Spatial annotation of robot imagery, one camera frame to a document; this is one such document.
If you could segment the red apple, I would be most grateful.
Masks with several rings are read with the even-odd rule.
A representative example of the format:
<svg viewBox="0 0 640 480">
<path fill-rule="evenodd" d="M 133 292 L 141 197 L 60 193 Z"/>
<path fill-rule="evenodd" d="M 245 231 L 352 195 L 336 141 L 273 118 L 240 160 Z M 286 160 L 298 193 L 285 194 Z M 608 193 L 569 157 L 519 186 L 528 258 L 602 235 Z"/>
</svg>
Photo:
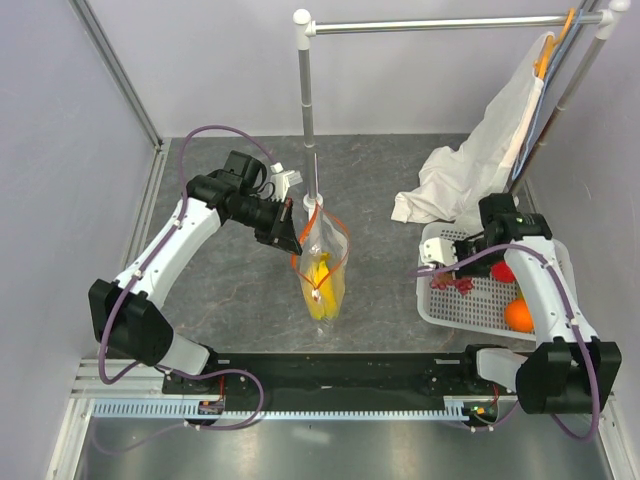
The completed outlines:
<svg viewBox="0 0 640 480">
<path fill-rule="evenodd" d="M 505 261 L 500 261 L 491 266 L 492 277 L 501 283 L 513 283 L 516 281 L 515 274 Z"/>
</svg>

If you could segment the metal clothes rack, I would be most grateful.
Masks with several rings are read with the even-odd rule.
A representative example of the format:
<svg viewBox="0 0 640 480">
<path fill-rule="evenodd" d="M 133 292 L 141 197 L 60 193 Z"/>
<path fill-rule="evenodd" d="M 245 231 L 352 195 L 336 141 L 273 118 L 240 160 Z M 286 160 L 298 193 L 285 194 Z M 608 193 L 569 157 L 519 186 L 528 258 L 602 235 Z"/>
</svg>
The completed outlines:
<svg viewBox="0 0 640 480">
<path fill-rule="evenodd" d="M 557 120 L 566 111 L 585 77 L 591 70 L 595 60 L 603 50 L 606 41 L 616 31 L 623 16 L 629 11 L 629 1 L 610 1 L 601 8 L 597 1 L 582 1 L 574 15 L 541 14 L 517 15 L 501 17 L 441 18 L 412 20 L 375 20 L 351 22 L 318 22 L 306 9 L 298 9 L 293 13 L 295 41 L 298 51 L 298 65 L 301 91 L 302 129 L 305 147 L 306 194 L 303 205 L 308 213 L 323 203 L 319 187 L 319 166 L 315 142 L 314 111 L 311 72 L 311 40 L 318 36 L 374 34 L 417 31 L 447 31 L 471 29 L 506 29 L 566 26 L 568 32 L 558 45 L 558 52 L 552 56 L 552 72 L 545 78 L 545 85 L 551 88 L 563 64 L 568 59 L 573 47 L 577 45 L 585 26 L 596 28 L 589 47 L 582 56 L 574 73 L 571 75 L 562 95 L 557 100 L 546 123 L 541 129 L 532 126 L 530 131 L 537 135 L 532 147 L 526 148 L 523 160 L 516 172 L 511 174 L 509 192 L 513 195 L 522 190 L 527 171 L 538 152 L 548 143 L 548 136 Z"/>
</svg>

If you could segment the white cloth garment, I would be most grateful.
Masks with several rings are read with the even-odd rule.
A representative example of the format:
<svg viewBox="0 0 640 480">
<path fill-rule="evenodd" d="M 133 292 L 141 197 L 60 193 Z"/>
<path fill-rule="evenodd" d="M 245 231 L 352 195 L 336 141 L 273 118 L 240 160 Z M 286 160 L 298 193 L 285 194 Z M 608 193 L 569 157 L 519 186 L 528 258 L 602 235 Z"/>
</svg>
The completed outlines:
<svg viewBox="0 0 640 480">
<path fill-rule="evenodd" d="M 419 171 L 419 186 L 396 195 L 392 220 L 419 224 L 442 220 L 469 234 L 482 229 L 479 201 L 504 191 L 544 86 L 534 65 L 546 40 L 553 37 L 547 32 L 533 43 L 458 149 L 444 146 L 429 155 Z"/>
</svg>

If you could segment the yellow banana bunch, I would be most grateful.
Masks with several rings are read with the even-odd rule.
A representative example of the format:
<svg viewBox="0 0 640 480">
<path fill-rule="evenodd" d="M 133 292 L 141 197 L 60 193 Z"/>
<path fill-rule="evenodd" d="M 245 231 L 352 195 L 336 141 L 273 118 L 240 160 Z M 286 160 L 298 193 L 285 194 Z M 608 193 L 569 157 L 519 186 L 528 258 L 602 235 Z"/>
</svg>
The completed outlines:
<svg viewBox="0 0 640 480">
<path fill-rule="evenodd" d="M 334 321 L 345 294 L 344 265 L 329 253 L 315 256 L 303 271 L 301 287 L 310 316 L 318 321 Z"/>
</svg>

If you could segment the blue clothes hanger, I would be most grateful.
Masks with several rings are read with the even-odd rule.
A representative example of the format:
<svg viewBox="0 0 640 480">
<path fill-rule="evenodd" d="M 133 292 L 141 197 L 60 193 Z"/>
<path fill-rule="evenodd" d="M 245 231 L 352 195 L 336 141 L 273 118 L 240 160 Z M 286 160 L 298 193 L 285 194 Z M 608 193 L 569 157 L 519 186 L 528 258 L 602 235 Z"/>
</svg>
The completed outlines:
<svg viewBox="0 0 640 480">
<path fill-rule="evenodd" d="M 551 63 L 547 70 L 547 75 L 545 79 L 542 80 L 543 85 L 542 85 L 542 90 L 541 90 L 538 103 L 536 105 L 533 117 L 529 124 L 525 140 L 521 146 L 520 152 L 515 160 L 515 163 L 511 171 L 510 180 L 512 183 L 514 183 L 519 178 L 520 174 L 524 170 L 526 160 L 533 149 L 533 143 L 534 143 L 533 136 L 536 133 L 536 129 L 538 127 L 540 114 L 541 114 L 543 102 L 545 100 L 546 90 L 550 83 L 551 75 L 556 72 L 560 61 L 563 59 L 565 51 L 567 50 L 567 43 L 570 40 L 573 40 L 574 37 L 576 36 L 578 27 L 580 25 L 580 21 L 582 20 L 584 13 L 585 11 L 583 9 L 580 9 L 580 10 L 576 9 L 576 17 L 574 18 L 573 25 L 571 26 L 568 34 L 566 35 L 562 43 L 554 50 L 554 53 L 551 57 Z"/>
</svg>

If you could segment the clear orange-zipper zip bag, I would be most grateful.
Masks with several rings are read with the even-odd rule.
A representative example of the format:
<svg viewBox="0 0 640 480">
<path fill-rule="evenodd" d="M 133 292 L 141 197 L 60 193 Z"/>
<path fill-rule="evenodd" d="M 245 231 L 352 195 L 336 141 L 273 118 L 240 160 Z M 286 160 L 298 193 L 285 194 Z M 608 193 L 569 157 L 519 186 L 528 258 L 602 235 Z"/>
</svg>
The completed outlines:
<svg viewBox="0 0 640 480">
<path fill-rule="evenodd" d="M 300 256 L 292 255 L 307 311 L 318 329 L 332 329 L 340 315 L 346 291 L 346 267 L 351 250 L 346 225 L 315 203 L 299 237 Z"/>
</svg>

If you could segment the red grape bunch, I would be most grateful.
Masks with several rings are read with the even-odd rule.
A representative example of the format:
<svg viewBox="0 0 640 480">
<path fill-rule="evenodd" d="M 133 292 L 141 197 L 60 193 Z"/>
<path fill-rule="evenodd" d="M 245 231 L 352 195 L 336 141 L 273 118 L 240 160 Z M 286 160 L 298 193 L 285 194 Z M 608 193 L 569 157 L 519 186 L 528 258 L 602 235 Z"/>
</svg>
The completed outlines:
<svg viewBox="0 0 640 480">
<path fill-rule="evenodd" d="M 461 295 L 467 295 L 473 289 L 473 280 L 470 277 L 456 278 L 451 272 L 446 272 L 435 275 L 431 287 L 441 291 L 454 288 Z"/>
</svg>

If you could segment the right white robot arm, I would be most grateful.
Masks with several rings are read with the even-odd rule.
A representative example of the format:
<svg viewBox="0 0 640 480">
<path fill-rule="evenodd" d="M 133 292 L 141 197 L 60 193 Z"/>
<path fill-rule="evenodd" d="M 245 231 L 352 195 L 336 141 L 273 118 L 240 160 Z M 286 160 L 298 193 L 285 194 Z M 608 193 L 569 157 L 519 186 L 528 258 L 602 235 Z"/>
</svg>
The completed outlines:
<svg viewBox="0 0 640 480">
<path fill-rule="evenodd" d="M 517 394 L 528 414 L 601 412 L 621 366 L 621 351 L 603 342 L 581 313 L 559 269 L 552 233 L 540 214 L 522 214 L 509 194 L 479 202 L 483 231 L 454 244 L 454 277 L 485 277 L 505 262 L 532 317 L 536 348 L 470 347 L 474 359 L 458 368 L 467 392 L 493 382 Z"/>
</svg>

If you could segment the white plastic basket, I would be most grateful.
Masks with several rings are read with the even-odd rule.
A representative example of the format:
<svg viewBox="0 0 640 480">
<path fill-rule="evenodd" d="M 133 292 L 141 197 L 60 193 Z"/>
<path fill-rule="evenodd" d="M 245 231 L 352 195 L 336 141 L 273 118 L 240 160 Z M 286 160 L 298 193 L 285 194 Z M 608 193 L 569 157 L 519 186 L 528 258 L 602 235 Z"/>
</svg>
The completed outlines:
<svg viewBox="0 0 640 480">
<path fill-rule="evenodd" d="M 465 232 L 446 222 L 433 222 L 422 231 L 421 241 L 433 237 L 446 240 L 461 240 Z M 566 246 L 557 239 L 555 257 L 572 295 L 577 300 L 575 278 L 570 255 Z M 416 280 L 417 310 L 426 322 L 438 326 L 496 335 L 519 340 L 535 341 L 535 333 L 512 330 L 504 319 L 505 309 L 519 294 L 515 283 L 502 283 L 492 277 L 475 278 L 473 289 L 466 295 L 455 287 L 439 290 L 431 287 L 430 277 Z"/>
</svg>

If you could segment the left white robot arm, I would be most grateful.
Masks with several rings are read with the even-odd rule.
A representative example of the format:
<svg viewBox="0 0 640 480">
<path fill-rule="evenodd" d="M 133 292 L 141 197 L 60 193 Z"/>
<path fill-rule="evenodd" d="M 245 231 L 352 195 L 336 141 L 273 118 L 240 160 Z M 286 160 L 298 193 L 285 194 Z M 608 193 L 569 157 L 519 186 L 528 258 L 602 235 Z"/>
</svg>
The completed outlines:
<svg viewBox="0 0 640 480">
<path fill-rule="evenodd" d="M 186 185 L 172 216 L 146 247 L 113 281 L 98 279 L 88 298 L 99 342 L 99 360 L 108 350 L 149 367 L 181 372 L 198 393 L 219 382 L 215 352 L 179 335 L 161 308 L 183 269 L 206 240 L 226 221 L 254 232 L 257 242 L 299 256 L 290 187 L 301 183 L 295 170 L 233 151 L 223 168 L 197 175 Z"/>
</svg>

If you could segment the orange clothes hanger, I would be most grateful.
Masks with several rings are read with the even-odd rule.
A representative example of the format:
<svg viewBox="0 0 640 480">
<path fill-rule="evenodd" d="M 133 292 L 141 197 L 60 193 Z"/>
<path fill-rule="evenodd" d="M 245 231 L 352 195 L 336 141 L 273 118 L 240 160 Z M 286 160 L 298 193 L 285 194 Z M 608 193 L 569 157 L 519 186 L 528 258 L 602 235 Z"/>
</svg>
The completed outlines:
<svg viewBox="0 0 640 480">
<path fill-rule="evenodd" d="M 555 36 L 554 34 L 549 34 L 546 36 L 540 55 L 533 64 L 533 71 L 536 78 L 540 80 L 545 79 L 554 50 L 562 43 L 562 41 L 568 34 L 571 26 L 573 25 L 575 17 L 576 9 L 570 8 L 567 12 L 565 23 L 559 35 Z"/>
</svg>

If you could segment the orange fruit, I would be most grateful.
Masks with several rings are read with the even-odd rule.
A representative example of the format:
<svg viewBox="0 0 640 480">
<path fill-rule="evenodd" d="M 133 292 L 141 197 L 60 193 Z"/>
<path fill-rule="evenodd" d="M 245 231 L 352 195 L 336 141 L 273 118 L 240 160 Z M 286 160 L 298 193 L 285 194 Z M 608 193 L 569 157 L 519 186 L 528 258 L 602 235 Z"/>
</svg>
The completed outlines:
<svg viewBox="0 0 640 480">
<path fill-rule="evenodd" d="M 534 330 L 532 316 L 523 298 L 517 298 L 506 306 L 504 320 L 506 325 L 514 331 L 531 333 Z"/>
</svg>

